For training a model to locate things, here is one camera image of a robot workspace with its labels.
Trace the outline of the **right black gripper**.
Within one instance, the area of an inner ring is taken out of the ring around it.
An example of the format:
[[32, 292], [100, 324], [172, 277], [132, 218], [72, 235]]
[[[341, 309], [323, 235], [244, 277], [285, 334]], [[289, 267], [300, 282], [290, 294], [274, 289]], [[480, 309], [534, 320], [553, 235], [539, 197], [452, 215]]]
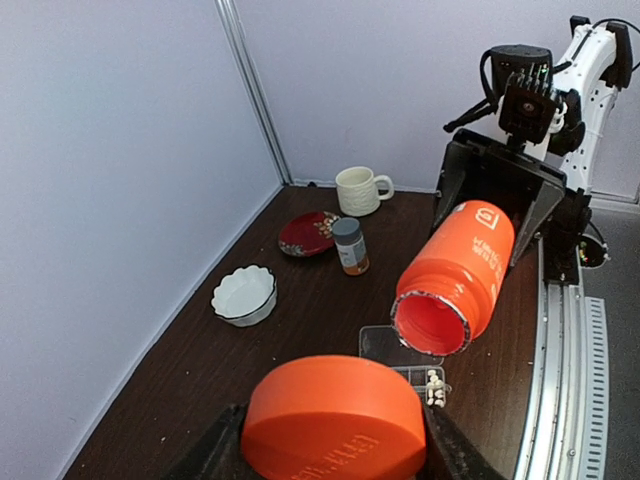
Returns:
[[437, 185], [431, 233], [454, 207], [482, 200], [499, 207], [514, 226], [512, 269], [529, 248], [566, 193], [566, 174], [558, 168], [468, 129], [446, 147]]

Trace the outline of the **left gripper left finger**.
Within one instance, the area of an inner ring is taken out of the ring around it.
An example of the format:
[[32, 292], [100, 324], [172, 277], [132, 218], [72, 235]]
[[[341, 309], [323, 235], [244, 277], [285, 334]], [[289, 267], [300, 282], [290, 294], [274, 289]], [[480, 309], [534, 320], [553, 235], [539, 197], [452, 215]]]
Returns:
[[229, 405], [162, 479], [247, 479], [240, 449], [247, 405]]

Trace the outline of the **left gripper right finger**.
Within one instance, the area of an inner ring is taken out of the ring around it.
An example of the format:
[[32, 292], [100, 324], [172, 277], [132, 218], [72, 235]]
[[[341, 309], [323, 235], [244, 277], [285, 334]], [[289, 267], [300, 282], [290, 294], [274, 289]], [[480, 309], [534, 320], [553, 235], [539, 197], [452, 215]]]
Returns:
[[427, 453], [423, 479], [504, 480], [443, 409], [425, 407]]

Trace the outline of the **orange bottle cap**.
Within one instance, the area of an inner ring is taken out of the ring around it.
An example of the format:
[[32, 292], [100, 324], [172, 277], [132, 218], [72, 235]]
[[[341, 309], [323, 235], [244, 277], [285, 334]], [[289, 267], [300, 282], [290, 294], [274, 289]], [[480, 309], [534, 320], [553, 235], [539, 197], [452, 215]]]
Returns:
[[296, 359], [255, 387], [241, 451], [266, 479], [410, 479], [427, 458], [422, 402], [380, 363]]

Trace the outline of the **orange pill bottle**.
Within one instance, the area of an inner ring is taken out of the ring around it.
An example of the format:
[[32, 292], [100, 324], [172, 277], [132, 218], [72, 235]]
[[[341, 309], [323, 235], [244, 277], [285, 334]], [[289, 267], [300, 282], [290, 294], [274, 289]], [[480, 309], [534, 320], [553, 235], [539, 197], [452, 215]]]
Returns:
[[432, 356], [464, 351], [489, 325], [514, 242], [499, 207], [455, 207], [398, 280], [391, 319], [401, 342]]

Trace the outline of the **clear plastic pill organizer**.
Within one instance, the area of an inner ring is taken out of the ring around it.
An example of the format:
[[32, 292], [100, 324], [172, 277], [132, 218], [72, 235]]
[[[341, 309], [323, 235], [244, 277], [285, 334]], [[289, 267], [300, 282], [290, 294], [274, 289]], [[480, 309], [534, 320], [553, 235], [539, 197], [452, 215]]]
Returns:
[[409, 348], [401, 341], [392, 326], [362, 327], [359, 331], [359, 356], [384, 364], [399, 373], [416, 391], [424, 405], [426, 373], [429, 369], [439, 370], [447, 385], [447, 403], [447, 394], [451, 391], [451, 386], [446, 381], [444, 359]]

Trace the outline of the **grey capped white orange bottle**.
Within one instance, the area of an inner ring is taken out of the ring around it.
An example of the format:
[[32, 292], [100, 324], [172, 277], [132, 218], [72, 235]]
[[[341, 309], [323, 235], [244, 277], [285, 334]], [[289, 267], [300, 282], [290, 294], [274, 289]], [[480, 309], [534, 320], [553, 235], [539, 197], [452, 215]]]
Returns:
[[343, 271], [350, 276], [364, 274], [370, 266], [358, 219], [344, 217], [332, 225], [332, 236]]

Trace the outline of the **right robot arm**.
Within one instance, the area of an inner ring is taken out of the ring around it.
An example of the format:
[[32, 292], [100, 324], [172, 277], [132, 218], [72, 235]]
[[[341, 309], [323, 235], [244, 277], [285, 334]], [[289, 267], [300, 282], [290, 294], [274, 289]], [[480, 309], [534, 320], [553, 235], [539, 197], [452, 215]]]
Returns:
[[591, 218], [604, 126], [638, 67], [629, 22], [574, 16], [570, 25], [572, 39], [559, 60], [530, 45], [486, 50], [479, 65], [482, 100], [444, 127], [452, 138], [434, 225], [465, 201], [497, 206], [513, 226], [510, 267], [543, 238], [555, 269], [570, 268]]

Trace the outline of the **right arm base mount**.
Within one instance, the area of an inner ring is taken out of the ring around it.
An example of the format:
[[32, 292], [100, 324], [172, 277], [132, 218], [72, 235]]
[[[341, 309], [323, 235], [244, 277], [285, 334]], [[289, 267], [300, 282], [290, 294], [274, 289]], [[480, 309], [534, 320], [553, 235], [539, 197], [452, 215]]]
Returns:
[[580, 269], [601, 267], [610, 259], [606, 240], [593, 224], [585, 190], [568, 190], [547, 220], [543, 244], [544, 281], [578, 285]]

